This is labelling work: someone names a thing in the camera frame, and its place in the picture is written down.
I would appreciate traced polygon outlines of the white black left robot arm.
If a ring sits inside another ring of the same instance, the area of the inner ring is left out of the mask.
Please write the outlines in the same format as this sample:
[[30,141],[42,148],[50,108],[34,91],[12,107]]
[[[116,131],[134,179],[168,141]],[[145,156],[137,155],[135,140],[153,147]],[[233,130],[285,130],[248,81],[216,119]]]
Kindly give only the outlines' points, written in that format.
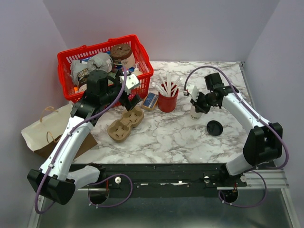
[[83,96],[74,103],[67,126],[54,150],[38,170],[31,169],[27,179],[36,192],[35,198],[46,197],[61,205],[67,204],[75,190],[92,184],[102,187],[105,183],[105,169],[102,165],[88,164],[70,171],[80,146],[90,134],[98,119],[116,103],[127,110],[140,101],[131,91],[140,85],[135,74],[127,75],[118,70],[115,78],[103,70],[92,71],[86,81]]

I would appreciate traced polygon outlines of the white paper coffee cup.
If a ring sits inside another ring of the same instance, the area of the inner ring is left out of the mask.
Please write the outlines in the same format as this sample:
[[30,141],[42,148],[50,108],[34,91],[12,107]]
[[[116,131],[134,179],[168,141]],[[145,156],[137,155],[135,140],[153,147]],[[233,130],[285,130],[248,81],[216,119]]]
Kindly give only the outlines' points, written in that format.
[[198,120],[201,118],[201,116],[204,114],[201,108],[198,106],[192,105],[190,108],[190,116],[193,120]]

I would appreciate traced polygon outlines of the black plastic cup lid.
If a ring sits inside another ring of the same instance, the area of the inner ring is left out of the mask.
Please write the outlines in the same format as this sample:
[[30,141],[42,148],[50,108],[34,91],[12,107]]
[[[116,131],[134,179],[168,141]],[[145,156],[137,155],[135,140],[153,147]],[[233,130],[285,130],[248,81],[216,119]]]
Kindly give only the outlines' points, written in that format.
[[219,136],[223,133],[223,126],[216,120],[211,120],[207,123],[207,132],[212,136]]

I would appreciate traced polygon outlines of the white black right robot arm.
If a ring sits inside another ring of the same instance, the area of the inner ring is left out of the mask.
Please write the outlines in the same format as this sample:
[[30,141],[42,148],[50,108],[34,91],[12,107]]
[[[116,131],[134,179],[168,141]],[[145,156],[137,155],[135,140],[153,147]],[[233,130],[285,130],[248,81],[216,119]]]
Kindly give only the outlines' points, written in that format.
[[207,114],[211,107],[225,108],[246,130],[248,136],[243,152],[224,164],[218,180],[229,186],[239,175],[265,162],[282,155],[283,128],[279,123],[271,123],[259,115],[231,85],[224,85],[219,73],[205,76],[209,93],[202,93],[195,85],[185,86],[185,95],[191,96],[192,108],[196,113]]

